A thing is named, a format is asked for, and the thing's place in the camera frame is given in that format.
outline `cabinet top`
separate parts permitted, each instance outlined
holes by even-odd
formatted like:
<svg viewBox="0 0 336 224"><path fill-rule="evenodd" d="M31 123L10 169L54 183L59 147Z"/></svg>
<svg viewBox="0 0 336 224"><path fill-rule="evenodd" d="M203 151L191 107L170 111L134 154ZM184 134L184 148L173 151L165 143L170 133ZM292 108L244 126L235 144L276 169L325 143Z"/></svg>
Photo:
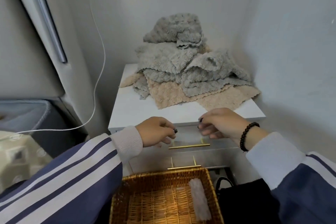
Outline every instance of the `cabinet top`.
<svg viewBox="0 0 336 224"><path fill-rule="evenodd" d="M137 64L127 64L121 81L137 70ZM132 86L119 88L115 99L109 130L120 130L129 125L137 125L152 116L162 116L178 126L198 124L198 118L207 112L199 103L189 102L158 109L154 99L148 96L141 100ZM235 110L236 113L247 119L259 120L265 118L264 113L249 99Z"/></svg>

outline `striped sleeve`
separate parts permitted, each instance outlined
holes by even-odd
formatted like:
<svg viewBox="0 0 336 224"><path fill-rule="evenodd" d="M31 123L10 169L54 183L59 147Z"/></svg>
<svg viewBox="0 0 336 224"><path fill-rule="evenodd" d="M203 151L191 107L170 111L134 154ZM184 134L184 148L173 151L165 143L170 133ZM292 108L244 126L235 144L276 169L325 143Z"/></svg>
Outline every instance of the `striped sleeve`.
<svg viewBox="0 0 336 224"><path fill-rule="evenodd" d="M336 223L336 164L271 133L246 154L280 203L282 223Z"/></svg>
<svg viewBox="0 0 336 224"><path fill-rule="evenodd" d="M141 149L134 127L69 149L0 199L0 224L93 223L120 185L120 155L127 161Z"/></svg>

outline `hand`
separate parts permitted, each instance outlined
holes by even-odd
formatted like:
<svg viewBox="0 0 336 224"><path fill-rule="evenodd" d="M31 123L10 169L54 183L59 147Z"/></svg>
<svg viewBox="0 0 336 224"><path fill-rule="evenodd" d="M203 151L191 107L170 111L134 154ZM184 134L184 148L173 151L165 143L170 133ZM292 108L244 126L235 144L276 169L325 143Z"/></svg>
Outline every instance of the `hand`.
<svg viewBox="0 0 336 224"><path fill-rule="evenodd" d="M171 140L168 137L174 139L175 132L177 133L174 125L163 117L150 117L135 128L141 136L144 147L153 146L159 142L170 144Z"/></svg>
<svg viewBox="0 0 336 224"><path fill-rule="evenodd" d="M237 145L239 145L244 130L250 124L249 121L228 108L213 109L203 114L199 120L201 123L198 128L202 135L213 139L231 138ZM246 149L250 150L267 135L268 132L265 130L252 127L246 136Z"/></svg>

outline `white drawer unit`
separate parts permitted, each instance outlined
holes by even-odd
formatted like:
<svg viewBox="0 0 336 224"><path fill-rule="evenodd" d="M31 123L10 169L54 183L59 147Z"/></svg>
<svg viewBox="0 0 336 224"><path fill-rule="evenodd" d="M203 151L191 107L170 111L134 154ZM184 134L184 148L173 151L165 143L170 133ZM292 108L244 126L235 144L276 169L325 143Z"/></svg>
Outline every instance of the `white drawer unit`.
<svg viewBox="0 0 336 224"><path fill-rule="evenodd" d="M136 70L137 64L126 65L121 80ZM119 88L108 126L112 134L126 126L137 125L152 116L165 117L178 129L174 144L162 144L161 148L155 146L144 148L139 156L131 159L129 165L126 165L125 174L166 170L171 167L172 161L174 167L192 166L194 158L197 165L203 167L229 166L230 159L240 149L229 139L212 140L202 137L197 125L198 118L205 112L206 110L197 102L159 110L151 96L140 100L131 86ZM235 112L252 121L265 118L264 113L252 99L245 101Z"/></svg>

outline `white stripe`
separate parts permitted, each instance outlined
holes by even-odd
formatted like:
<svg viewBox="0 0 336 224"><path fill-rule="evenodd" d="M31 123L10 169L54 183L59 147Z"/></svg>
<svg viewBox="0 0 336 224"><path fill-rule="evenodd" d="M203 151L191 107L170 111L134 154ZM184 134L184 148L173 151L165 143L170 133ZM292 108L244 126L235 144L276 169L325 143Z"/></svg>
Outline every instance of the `white stripe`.
<svg viewBox="0 0 336 224"><path fill-rule="evenodd" d="M332 161L330 161L329 159L327 159L326 157L322 156L321 154L318 154L317 152L310 152L307 155L313 154L317 157L319 157L323 162L325 162L332 170L334 170L336 172L336 164Z"/></svg>
<svg viewBox="0 0 336 224"><path fill-rule="evenodd" d="M111 172L117 165L120 164L120 158L118 155L98 167L91 174L81 179L79 182L57 195L40 208L27 215L25 218L17 222L17 224L34 223L40 224L45 221L52 214L56 213L59 209L78 197L85 190L90 188L93 184L102 179L105 175Z"/></svg>
<svg viewBox="0 0 336 224"><path fill-rule="evenodd" d="M17 199L19 196L23 195L28 190L30 190L32 187L34 187L37 183L39 183L40 181L44 180L45 178L48 178L50 175L56 173L57 171L61 170L64 167L67 167L68 165L71 165L72 163L80 160L81 158L84 158L87 154L90 153L90 151L97 144L99 144L101 141L103 141L106 138L109 138L109 136L107 134L102 134L100 136L92 138L90 141L88 141L87 143L85 143L74 155L72 155L71 158L69 158L68 160L66 160L64 163L62 163L58 167L55 167L50 172L48 172L48 173L40 176L39 178L37 178L34 182L32 182L30 185L28 185L26 188L24 188L20 192L18 192L15 195L13 195L11 198L7 199L6 201L1 202L0 203L0 207L3 206L3 205L6 205L7 203L9 203L9 202L11 202L11 201L13 201L15 199Z"/></svg>
<svg viewBox="0 0 336 224"><path fill-rule="evenodd" d="M91 157L73 166L67 171L64 171L60 175L56 176L54 179L51 179L46 184L42 185L40 188L37 188L36 190L33 190L32 192L19 198L17 201L13 202L11 205L7 206L0 212L0 223L6 223L7 221L18 215L20 212L25 210L27 207L48 196L58 188L61 188L70 180L76 178L84 171L93 167L113 150L115 150L113 143L108 142L98 151L96 151Z"/></svg>
<svg viewBox="0 0 336 224"><path fill-rule="evenodd" d="M331 186L336 188L336 177L333 176L328 169L326 169L320 162L318 162L316 159L311 157L306 157L305 160L302 162L302 164L305 164L309 166L311 169L318 172L319 175L322 176L322 178L329 183Z"/></svg>

